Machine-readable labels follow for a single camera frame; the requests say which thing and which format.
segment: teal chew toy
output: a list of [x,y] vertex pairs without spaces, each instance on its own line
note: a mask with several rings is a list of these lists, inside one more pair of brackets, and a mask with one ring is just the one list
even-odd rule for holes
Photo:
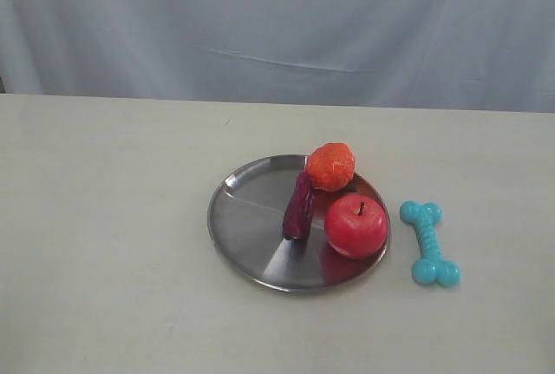
[[438,282],[445,287],[459,284],[460,269],[451,261],[443,259],[434,226],[441,220],[441,208],[434,203],[420,205],[408,201],[401,205],[401,220],[415,227],[421,259],[412,267],[413,279],[420,285]]

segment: fabric backdrop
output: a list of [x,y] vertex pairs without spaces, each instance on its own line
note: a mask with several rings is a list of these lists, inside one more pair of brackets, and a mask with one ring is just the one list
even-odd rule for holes
[[555,111],[555,0],[0,0],[7,91]]

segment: orange ball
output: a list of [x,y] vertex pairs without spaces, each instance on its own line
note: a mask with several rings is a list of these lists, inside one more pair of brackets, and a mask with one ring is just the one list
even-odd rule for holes
[[315,189],[335,192],[353,179],[355,156],[347,144],[329,142],[309,155],[305,169]]

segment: apple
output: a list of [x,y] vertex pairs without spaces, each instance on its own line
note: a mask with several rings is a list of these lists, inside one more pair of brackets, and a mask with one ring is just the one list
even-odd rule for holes
[[365,259],[383,246],[388,217],[375,200],[348,194],[331,205],[323,227],[334,250],[348,259]]

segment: silver plate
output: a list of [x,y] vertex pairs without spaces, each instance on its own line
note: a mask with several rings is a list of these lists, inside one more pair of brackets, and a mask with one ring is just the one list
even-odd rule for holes
[[378,192],[355,175],[348,190],[316,191],[314,219],[308,240],[282,236],[284,211],[306,156],[276,155],[246,164],[230,174],[214,193],[208,208],[208,229],[216,249],[248,279],[284,292],[319,292],[353,281],[376,266],[389,247],[362,260],[345,259],[328,244],[323,218],[330,205],[357,192],[388,210]]

